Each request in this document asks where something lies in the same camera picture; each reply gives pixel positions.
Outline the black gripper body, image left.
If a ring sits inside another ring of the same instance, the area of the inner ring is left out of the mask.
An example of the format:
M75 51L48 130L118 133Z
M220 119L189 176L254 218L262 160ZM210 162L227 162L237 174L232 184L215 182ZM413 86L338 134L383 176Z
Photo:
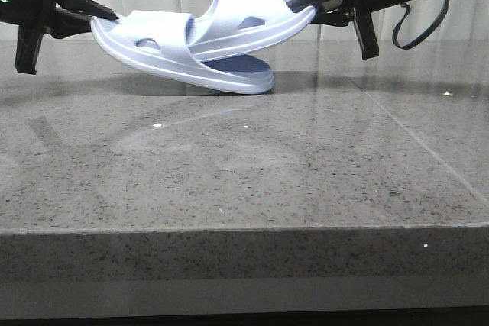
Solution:
M1 21L18 26L15 69L34 75L55 0L1 0Z

